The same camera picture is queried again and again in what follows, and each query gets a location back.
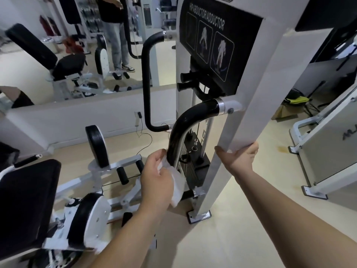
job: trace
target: sneaker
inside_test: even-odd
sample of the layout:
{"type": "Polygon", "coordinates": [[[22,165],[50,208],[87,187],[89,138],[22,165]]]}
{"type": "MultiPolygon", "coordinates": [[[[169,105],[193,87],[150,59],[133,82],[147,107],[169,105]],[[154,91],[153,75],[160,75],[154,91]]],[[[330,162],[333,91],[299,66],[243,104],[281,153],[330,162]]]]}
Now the sneaker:
{"type": "Polygon", "coordinates": [[[127,72],[135,72],[135,68],[129,66],[129,65],[122,65],[121,68],[123,70],[126,70],[127,72]]]}

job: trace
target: floor stain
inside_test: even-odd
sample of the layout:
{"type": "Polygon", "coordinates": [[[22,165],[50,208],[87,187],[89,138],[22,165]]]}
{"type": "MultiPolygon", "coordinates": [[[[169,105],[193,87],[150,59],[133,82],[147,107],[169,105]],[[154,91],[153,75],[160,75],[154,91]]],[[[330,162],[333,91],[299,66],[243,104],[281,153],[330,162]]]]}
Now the floor stain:
{"type": "Polygon", "coordinates": [[[281,153],[289,153],[289,149],[286,146],[278,146],[277,149],[281,153]]]}

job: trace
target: jeans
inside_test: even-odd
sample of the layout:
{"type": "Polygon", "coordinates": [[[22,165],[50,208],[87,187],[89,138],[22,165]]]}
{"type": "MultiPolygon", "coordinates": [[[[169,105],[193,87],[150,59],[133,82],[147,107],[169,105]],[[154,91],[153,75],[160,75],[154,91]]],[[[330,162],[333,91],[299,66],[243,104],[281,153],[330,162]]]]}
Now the jeans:
{"type": "Polygon", "coordinates": [[[125,39],[124,24],[103,22],[103,25],[112,45],[114,69],[120,69],[121,64],[129,65],[129,50],[125,39]]]}

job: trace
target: person's left hand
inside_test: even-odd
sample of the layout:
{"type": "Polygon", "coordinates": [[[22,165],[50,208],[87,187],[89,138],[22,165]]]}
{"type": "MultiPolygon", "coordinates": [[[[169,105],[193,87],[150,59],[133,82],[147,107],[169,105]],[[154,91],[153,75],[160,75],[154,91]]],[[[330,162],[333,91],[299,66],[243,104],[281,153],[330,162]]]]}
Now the person's left hand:
{"type": "Polygon", "coordinates": [[[150,154],[140,178],[142,195],[140,207],[158,214],[163,214],[167,210],[173,196],[173,179],[170,171],[164,167],[160,171],[157,170],[164,155],[166,155],[164,149],[150,154]]]}

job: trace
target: human figure illustration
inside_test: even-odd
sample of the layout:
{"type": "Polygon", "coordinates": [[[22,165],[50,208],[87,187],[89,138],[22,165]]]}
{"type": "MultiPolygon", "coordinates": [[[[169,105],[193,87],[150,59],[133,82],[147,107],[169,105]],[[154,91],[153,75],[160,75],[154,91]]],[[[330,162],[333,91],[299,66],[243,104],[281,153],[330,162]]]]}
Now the human figure illustration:
{"type": "Polygon", "coordinates": [[[221,43],[218,46],[217,70],[221,69],[222,60],[225,54],[226,54],[226,42],[224,40],[221,40],[221,43]]]}
{"type": "Polygon", "coordinates": [[[202,36],[200,39],[200,45],[201,45],[201,56],[203,56],[203,51],[207,50],[207,29],[206,29],[206,27],[203,28],[202,36]]]}

